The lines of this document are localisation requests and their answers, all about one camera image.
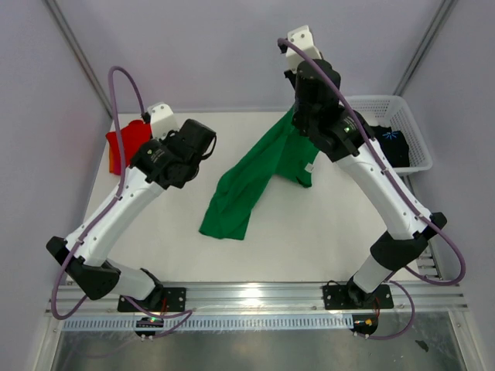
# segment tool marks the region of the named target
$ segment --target metal frame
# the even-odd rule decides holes
[[[83,70],[98,99],[109,117],[111,105],[100,81],[89,63],[84,51],[73,34],[67,19],[62,13],[56,0],[43,0],[47,10],[53,17],[61,35],[66,40],[76,61]],[[457,0],[443,0],[427,28],[422,41],[415,50],[413,57],[394,94],[402,95],[417,72],[428,51],[432,47],[437,35],[455,7]],[[409,178],[405,183],[413,191]],[[439,277],[435,251],[429,247],[418,259],[418,268],[421,274]],[[194,310],[194,316],[224,316],[224,315],[348,315],[370,311],[326,311],[323,307],[321,286],[324,283],[167,283],[170,287],[186,287],[188,289],[187,309]],[[479,342],[465,298],[459,286],[437,287],[417,281],[401,282],[411,294],[417,311],[449,311],[456,338],[462,350],[468,370],[485,369],[480,355]],[[411,310],[404,293],[391,286],[395,302],[392,312],[408,312]],[[77,286],[68,284],[60,288],[57,306],[61,311],[73,308],[84,293]],[[133,316],[133,314],[117,314],[117,295],[108,295],[99,301],[85,302],[78,314],[90,317]],[[37,364],[33,371],[50,369],[60,332],[64,322],[55,320],[50,313],[50,306],[46,308],[46,334],[38,351]]]
[[[411,61],[408,64],[408,68],[402,75],[399,84],[394,90],[394,95],[402,95],[411,82],[412,77],[415,75],[418,68],[421,66],[422,61],[425,59],[426,54],[431,49],[433,42],[436,40],[437,36],[440,33],[443,25],[446,23],[447,19],[450,16],[450,13],[454,9],[457,4],[457,0],[443,0],[442,4],[437,9],[437,12],[433,16],[430,25],[426,29],[425,34],[421,42],[418,45],[418,48],[415,50],[414,55],[411,58]]]
[[[97,95],[104,109],[107,111],[108,117],[111,117],[111,105],[110,101],[107,98],[107,94],[101,86],[100,81],[96,77],[93,67],[87,60],[84,51],[80,47],[76,36],[70,28],[69,23],[67,22],[65,15],[62,13],[62,10],[60,9],[56,0],[43,0],[43,4],[45,4],[46,8],[48,9],[48,13],[52,16],[53,21],[60,31],[60,35],[62,35],[62,37],[67,42],[67,45],[69,46],[70,51],[74,55],[74,58],[83,71],[87,82],[90,83],[94,93]]]

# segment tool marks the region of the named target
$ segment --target laundry basket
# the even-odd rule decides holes
[[[347,97],[350,106],[361,113],[372,113],[380,126],[400,130],[409,145],[408,168],[394,168],[400,176],[429,170],[432,156],[426,148],[425,140],[419,131],[415,118],[412,117],[408,104],[402,97],[394,95],[359,95]]]

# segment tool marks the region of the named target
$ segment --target label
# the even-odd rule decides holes
[[[311,174],[314,168],[315,168],[315,166],[314,166],[312,163],[308,162],[308,165],[306,165],[306,167],[305,167],[304,169],[305,169],[305,170],[306,170],[309,174]]]

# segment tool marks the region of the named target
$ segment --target metal pole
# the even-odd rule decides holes
[[[69,23],[60,10],[60,7],[56,3],[56,0],[43,0],[43,3],[48,9],[48,12],[51,14],[63,38],[67,42],[67,45],[76,58],[76,61],[79,63],[80,68],[83,70],[84,76],[86,76],[98,99],[100,100],[101,104],[103,104],[104,109],[107,111],[108,116],[111,118],[110,101],[108,100],[107,95],[100,84],[100,81],[98,81],[93,68],[88,62],[87,57],[84,55],[84,52],[81,49],[76,36],[73,34]]]
[[[450,13],[456,6],[457,1],[458,0],[442,1],[442,4],[439,6],[439,9],[437,10],[435,16],[432,19],[432,22],[430,23],[428,29],[426,30],[425,35],[423,36],[423,39],[421,40],[418,48],[416,49],[415,54],[411,59],[411,62],[409,62],[408,68],[404,72],[404,75],[402,75],[401,81],[395,88],[394,95],[402,95],[404,93],[412,77],[414,76],[419,66],[421,65],[422,61],[424,60],[426,54],[432,47],[433,42],[438,36],[447,18],[449,17]]]

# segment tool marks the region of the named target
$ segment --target metal bracket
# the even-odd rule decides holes
[[[186,308],[186,292],[186,288],[163,288],[162,300],[154,308],[146,309],[157,312],[161,312],[163,309],[174,312],[184,311]],[[117,311],[120,313],[133,313],[138,310],[121,296],[118,301]]]
[[[349,309],[374,309],[374,303],[367,303],[363,307],[357,307],[349,295],[347,294],[347,287],[341,284],[324,285],[323,290],[323,303],[325,303],[325,309],[327,311],[335,310],[349,310]],[[394,301],[392,300],[392,294],[390,286],[387,284],[381,284],[374,292],[375,297],[380,303],[380,309],[392,309],[394,307]]]

